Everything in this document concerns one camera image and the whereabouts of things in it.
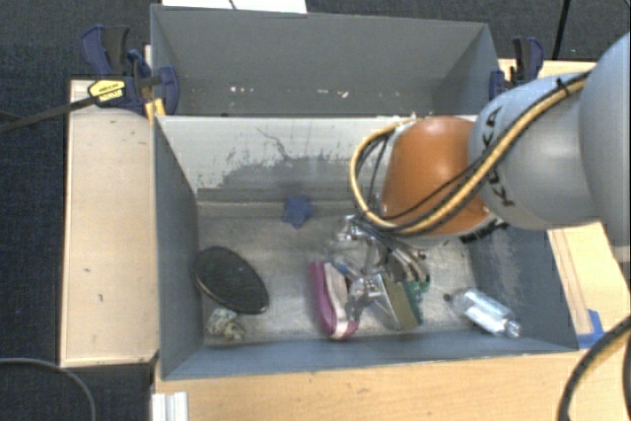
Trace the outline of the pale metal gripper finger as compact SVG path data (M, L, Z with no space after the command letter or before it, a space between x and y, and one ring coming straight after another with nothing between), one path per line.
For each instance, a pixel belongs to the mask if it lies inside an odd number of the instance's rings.
M350 321L360 322L365 315L375 318L380 324L386 324L389 312L382 297L376 299L351 299L344 305L344 310Z
M351 305L370 305L383 294L383 282L379 276L359 277L349 286L348 302Z

